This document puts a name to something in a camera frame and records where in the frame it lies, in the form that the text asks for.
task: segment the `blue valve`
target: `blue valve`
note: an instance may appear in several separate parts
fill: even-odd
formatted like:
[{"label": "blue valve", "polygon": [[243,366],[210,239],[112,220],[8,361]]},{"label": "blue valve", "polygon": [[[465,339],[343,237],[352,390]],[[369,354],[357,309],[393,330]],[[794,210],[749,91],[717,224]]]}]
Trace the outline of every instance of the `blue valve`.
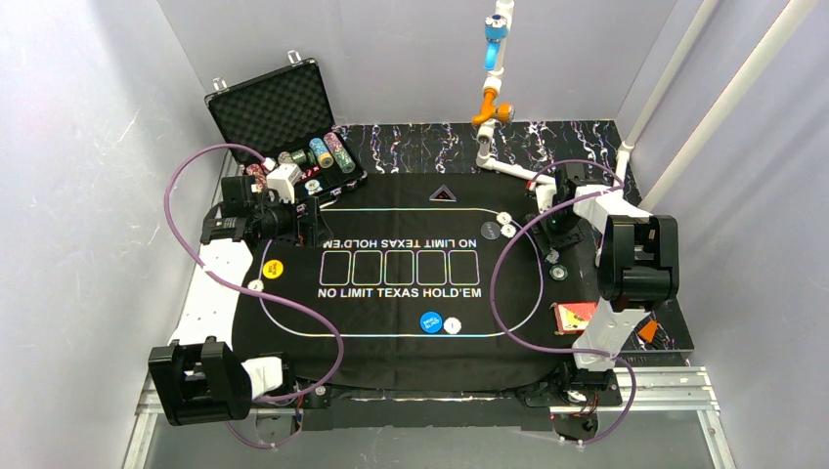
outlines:
[{"label": "blue valve", "polygon": [[506,18],[501,15],[492,15],[484,21],[484,35],[487,37],[487,56],[484,58],[484,69],[495,69],[498,60],[498,51],[501,49],[501,40],[509,33],[506,27]]}]

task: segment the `case lid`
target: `case lid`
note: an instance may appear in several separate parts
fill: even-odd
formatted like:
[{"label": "case lid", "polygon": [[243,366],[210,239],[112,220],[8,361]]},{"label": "case lid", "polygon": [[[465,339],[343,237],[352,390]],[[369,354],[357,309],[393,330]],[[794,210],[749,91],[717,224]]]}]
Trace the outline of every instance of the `case lid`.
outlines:
[{"label": "case lid", "polygon": [[[207,95],[225,142],[251,147],[276,159],[283,150],[307,144],[330,131],[334,117],[320,67],[314,59],[280,68]],[[253,156],[232,150],[239,163]]]}]

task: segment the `blue poker chip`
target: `blue poker chip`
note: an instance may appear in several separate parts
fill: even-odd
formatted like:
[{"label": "blue poker chip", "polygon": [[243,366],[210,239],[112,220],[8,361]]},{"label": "blue poker chip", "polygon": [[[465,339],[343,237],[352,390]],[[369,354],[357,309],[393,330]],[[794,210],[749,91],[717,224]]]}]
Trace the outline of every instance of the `blue poker chip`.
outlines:
[{"label": "blue poker chip", "polygon": [[434,334],[443,327],[443,318],[434,311],[430,311],[420,317],[420,328],[427,334]]}]

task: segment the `poker mat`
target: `poker mat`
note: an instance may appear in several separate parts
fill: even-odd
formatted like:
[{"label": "poker mat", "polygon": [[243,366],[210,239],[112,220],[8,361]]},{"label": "poker mat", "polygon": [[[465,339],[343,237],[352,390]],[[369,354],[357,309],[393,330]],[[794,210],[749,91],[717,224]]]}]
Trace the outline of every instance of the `poker mat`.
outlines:
[{"label": "poker mat", "polygon": [[[490,279],[508,238],[536,202],[525,182],[494,173],[372,175],[323,211],[331,239],[308,248],[264,243],[244,284],[301,303],[343,334],[345,355],[330,380],[362,388],[492,391],[538,381],[559,358],[523,348],[499,330]],[[591,238],[561,255],[570,275],[552,280],[529,236],[499,273],[496,304],[514,333],[569,347],[556,335],[553,302],[596,301]],[[241,295],[233,326],[242,359],[286,354],[297,376],[316,380],[336,357],[330,332],[282,305]]]}]

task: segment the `gray floor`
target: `gray floor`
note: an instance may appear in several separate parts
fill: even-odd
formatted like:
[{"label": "gray floor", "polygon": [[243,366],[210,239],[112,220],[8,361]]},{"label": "gray floor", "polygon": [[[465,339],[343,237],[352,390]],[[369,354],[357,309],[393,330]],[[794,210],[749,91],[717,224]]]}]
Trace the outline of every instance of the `gray floor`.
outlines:
[{"label": "gray floor", "polygon": [[[602,425],[615,414],[603,413]],[[276,441],[285,418],[262,421],[260,436]],[[237,428],[256,440],[253,420]],[[606,440],[583,451],[551,442],[554,434],[512,428],[366,428],[305,432],[278,451],[248,448],[223,423],[156,424],[148,468],[710,468],[696,412],[632,413]]]}]

